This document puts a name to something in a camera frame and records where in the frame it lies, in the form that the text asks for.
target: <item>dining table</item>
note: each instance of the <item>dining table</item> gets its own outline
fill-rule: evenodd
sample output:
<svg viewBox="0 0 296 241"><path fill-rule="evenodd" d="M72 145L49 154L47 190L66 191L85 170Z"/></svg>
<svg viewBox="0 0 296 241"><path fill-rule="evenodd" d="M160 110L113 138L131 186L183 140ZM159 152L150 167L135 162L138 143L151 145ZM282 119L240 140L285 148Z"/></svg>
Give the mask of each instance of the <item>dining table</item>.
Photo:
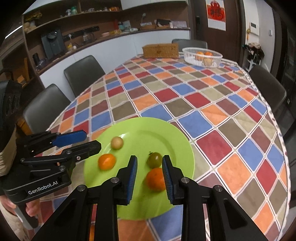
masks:
<svg viewBox="0 0 296 241"><path fill-rule="evenodd" d="M141 117L178 128L194 154L192 179L203 186L223 186L269 241L280 239L291 196L287 151L270 106L243 68L226 59L216 68L194 66L182 53L178 59L138 55L81 93L49 130L84 130L88 142L116 123ZM40 155L60 154L64 148ZM30 238L84 184L83 167L84 161L76 164L70 186L41 198L39 226L29 231ZM181 240L182 213L179 205L148 220L118 219L119 239ZM210 240L205 204L204 216Z"/></svg>

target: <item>wall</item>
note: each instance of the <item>wall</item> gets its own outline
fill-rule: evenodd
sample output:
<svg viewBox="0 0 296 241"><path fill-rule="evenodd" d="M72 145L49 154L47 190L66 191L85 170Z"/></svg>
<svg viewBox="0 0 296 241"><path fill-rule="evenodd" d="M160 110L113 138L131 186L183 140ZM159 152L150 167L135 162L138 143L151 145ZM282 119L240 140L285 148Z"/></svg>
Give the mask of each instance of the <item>wall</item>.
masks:
<svg viewBox="0 0 296 241"><path fill-rule="evenodd" d="M261 61L261 66L270 72L272 60L274 57L274 15L272 8L263 0L256 0L257 11L259 16L259 43L264 52L264 58ZM272 30L272 36L269 36L268 31Z"/></svg>

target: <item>orange tomato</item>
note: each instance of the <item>orange tomato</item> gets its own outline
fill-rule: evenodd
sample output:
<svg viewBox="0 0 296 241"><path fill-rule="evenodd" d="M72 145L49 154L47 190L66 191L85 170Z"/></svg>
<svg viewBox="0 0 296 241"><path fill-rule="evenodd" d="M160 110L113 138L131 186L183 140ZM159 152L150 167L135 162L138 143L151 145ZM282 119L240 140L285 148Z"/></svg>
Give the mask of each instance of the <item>orange tomato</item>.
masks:
<svg viewBox="0 0 296 241"><path fill-rule="evenodd" d="M103 154L98 159L98 166L103 171L112 169L115 163L116 163L116 157L110 153Z"/></svg>
<svg viewBox="0 0 296 241"><path fill-rule="evenodd" d="M160 192L165 190L165 180L162 168L154 168L147 173L146 185L153 191Z"/></svg>

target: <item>screw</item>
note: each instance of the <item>screw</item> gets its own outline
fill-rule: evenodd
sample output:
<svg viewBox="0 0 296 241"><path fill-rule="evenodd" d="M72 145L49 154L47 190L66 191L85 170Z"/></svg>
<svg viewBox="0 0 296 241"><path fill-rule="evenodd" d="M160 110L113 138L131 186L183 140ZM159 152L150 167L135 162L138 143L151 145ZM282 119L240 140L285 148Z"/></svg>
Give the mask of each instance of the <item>screw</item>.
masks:
<svg viewBox="0 0 296 241"><path fill-rule="evenodd" d="M223 190L223 187L221 185L216 185L215 190L221 192Z"/></svg>
<svg viewBox="0 0 296 241"><path fill-rule="evenodd" d="M65 166L59 166L59 170L60 170L60 171L63 171L63 170L65 170L65 169L66 169Z"/></svg>
<svg viewBox="0 0 296 241"><path fill-rule="evenodd" d="M79 185L79 186L77 187L77 190L78 190L79 192L84 191L84 190L85 190L85 185Z"/></svg>
<svg viewBox="0 0 296 241"><path fill-rule="evenodd" d="M189 181L190 181L190 179L188 177L181 178L181 182L183 182L183 183L188 183Z"/></svg>
<svg viewBox="0 0 296 241"><path fill-rule="evenodd" d="M118 177L113 177L113 178L111 178L111 182L112 183L118 183L119 182L119 178Z"/></svg>

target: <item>dining chair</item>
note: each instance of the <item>dining chair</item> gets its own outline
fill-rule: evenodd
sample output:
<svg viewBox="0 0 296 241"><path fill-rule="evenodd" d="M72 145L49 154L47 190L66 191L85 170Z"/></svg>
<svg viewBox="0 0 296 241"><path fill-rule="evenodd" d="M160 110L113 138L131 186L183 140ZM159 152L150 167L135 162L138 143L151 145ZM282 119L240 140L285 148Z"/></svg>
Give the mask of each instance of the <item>dining chair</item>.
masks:
<svg viewBox="0 0 296 241"><path fill-rule="evenodd" d="M63 92L51 84L25 108L23 117L33 134L43 132L69 104Z"/></svg>
<svg viewBox="0 0 296 241"><path fill-rule="evenodd" d="M258 64L251 69L249 75L274 113L287 96L285 88L271 73Z"/></svg>
<svg viewBox="0 0 296 241"><path fill-rule="evenodd" d="M89 55L66 68L64 74L77 97L105 72L95 57Z"/></svg>
<svg viewBox="0 0 296 241"><path fill-rule="evenodd" d="M196 39L173 39L172 44L177 43L179 45L179 52L182 52L183 48L196 47L207 49L207 42Z"/></svg>

